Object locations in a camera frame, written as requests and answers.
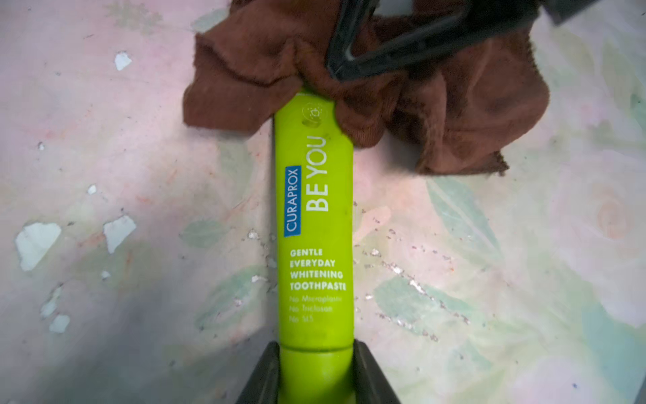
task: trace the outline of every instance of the brown towel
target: brown towel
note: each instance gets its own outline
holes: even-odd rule
[[[368,21],[353,53],[374,50],[460,0],[420,0],[411,17]],[[487,39],[442,60],[345,83],[325,55],[339,0],[238,0],[222,23],[196,35],[195,78],[184,94],[184,121],[212,129],[256,131],[306,81],[337,102],[341,129],[356,145],[377,144],[384,126],[421,145],[427,174],[502,172],[500,149],[531,129],[549,92],[534,65],[529,29]]]

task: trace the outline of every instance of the green toothpaste tube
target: green toothpaste tube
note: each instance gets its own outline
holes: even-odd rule
[[[350,403],[353,146],[334,103],[307,90],[274,125],[279,403]]]

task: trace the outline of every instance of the white paint flake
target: white paint flake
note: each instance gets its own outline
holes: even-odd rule
[[[46,319],[56,311],[56,301],[61,297],[62,287],[57,287],[52,292],[49,300],[41,306],[41,317]]]
[[[122,71],[127,65],[132,63],[132,59],[128,56],[128,52],[122,50],[114,57],[114,65],[118,71]]]
[[[49,325],[50,332],[55,332],[57,334],[62,334],[67,329],[67,326],[70,324],[70,316],[68,315],[57,315],[52,321],[52,324]]]
[[[269,279],[260,276],[260,275],[254,275],[251,277],[251,283],[256,283],[256,282],[269,282]]]
[[[34,223],[23,227],[16,237],[20,268],[23,271],[33,270],[60,234],[61,227],[56,223]]]
[[[125,240],[130,233],[137,228],[134,221],[128,216],[124,215],[115,220],[103,225],[103,234],[108,243],[108,252],[114,253],[114,250]]]
[[[404,272],[404,270],[401,269],[399,265],[395,264],[394,262],[392,263],[382,262],[382,264],[392,272],[396,273],[397,275],[401,275]]]
[[[417,283],[415,279],[411,279],[410,281],[408,281],[408,284],[410,286],[413,286],[415,290],[417,290],[419,293],[426,295],[426,291],[422,289],[422,286],[419,286],[419,283]]]

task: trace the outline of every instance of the paint chip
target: paint chip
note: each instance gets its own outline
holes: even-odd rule
[[[260,282],[260,281],[268,282],[269,279],[267,279],[265,277],[262,277],[260,275],[254,275],[254,276],[251,277],[251,283],[256,283],[256,282]]]
[[[60,235],[61,227],[56,223],[34,223],[23,227],[16,237],[20,268],[33,270]]]
[[[388,264],[387,262],[383,262],[383,265],[391,270],[392,272],[396,273],[397,275],[401,275],[404,270],[399,267],[399,265],[395,264],[394,262],[391,264]]]
[[[57,334],[62,334],[67,329],[67,326],[70,324],[70,316],[68,315],[57,315],[52,321],[52,324],[49,325],[50,332],[55,332]]]
[[[417,290],[419,293],[426,295],[426,291],[422,289],[422,286],[419,286],[419,283],[417,283],[415,279],[411,279],[410,281],[408,281],[408,284],[410,286],[413,286],[415,290]]]
[[[118,71],[122,71],[127,65],[132,63],[132,59],[128,56],[128,52],[122,50],[114,57],[114,65]]]
[[[130,233],[137,228],[134,221],[128,216],[124,215],[115,220],[103,225],[103,234],[108,243],[108,252],[114,253],[114,250],[125,240]]]
[[[41,317],[46,319],[56,311],[56,301],[61,297],[62,287],[57,287],[52,292],[49,300],[41,307]]]

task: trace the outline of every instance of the pink floral surface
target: pink floral surface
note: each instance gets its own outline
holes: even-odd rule
[[[0,4],[0,403],[233,403],[276,338],[271,123],[248,140],[182,124],[194,31],[225,6]],[[537,21],[550,106],[506,176],[414,176],[389,136],[355,152],[355,334],[403,403],[633,402],[645,12]],[[123,215],[136,229],[110,254]],[[23,271],[35,222],[61,234]]]

